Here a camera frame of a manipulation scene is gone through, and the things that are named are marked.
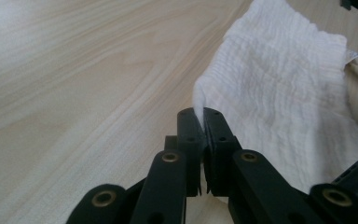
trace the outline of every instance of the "textured fabric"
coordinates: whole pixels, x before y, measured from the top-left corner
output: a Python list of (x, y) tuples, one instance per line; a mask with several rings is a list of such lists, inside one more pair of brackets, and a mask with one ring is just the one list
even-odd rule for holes
[(254, 0), (197, 80), (196, 114), (222, 112), (243, 148), (308, 193), (358, 160), (345, 60), (344, 36), (318, 31), (283, 0)]

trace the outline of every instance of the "brass insert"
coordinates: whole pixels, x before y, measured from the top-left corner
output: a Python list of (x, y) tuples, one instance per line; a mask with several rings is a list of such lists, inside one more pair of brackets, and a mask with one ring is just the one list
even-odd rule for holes
[(112, 190), (103, 190), (94, 195), (92, 198), (92, 205), (95, 207), (106, 207), (115, 201), (117, 195)]
[(324, 189), (322, 195), (327, 201), (341, 207), (352, 206), (351, 198), (342, 191), (337, 189)]
[(173, 152), (168, 152), (162, 155), (162, 160), (166, 162), (175, 162), (179, 160), (179, 155)]
[(244, 152), (241, 154), (241, 158), (244, 161), (251, 161), (251, 162), (255, 162), (257, 161), (257, 156), (251, 152)]

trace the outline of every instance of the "wooden table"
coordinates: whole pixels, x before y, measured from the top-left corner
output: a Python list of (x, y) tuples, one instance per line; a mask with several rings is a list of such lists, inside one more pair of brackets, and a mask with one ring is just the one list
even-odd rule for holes
[[(358, 10), (290, 0), (358, 51)], [(63, 223), (100, 184), (147, 175), (250, 0), (0, 0), (0, 223)], [(232, 223), (212, 196), (187, 223)]]

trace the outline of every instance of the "white towel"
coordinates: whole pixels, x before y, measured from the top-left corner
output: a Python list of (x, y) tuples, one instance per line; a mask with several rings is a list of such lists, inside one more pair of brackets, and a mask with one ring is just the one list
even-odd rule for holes
[(344, 36), (318, 31), (284, 0), (254, 0), (197, 80), (196, 114), (222, 112), (243, 148), (308, 193), (358, 160), (345, 60)]

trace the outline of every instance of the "light wood tabletop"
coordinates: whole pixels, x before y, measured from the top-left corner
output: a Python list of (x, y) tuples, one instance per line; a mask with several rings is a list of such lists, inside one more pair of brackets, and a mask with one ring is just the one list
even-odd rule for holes
[[(251, 2), (0, 0), (0, 223), (64, 223), (90, 189), (146, 177)], [(356, 8), (288, 3), (358, 51)], [(203, 194), (186, 222), (232, 220)]]

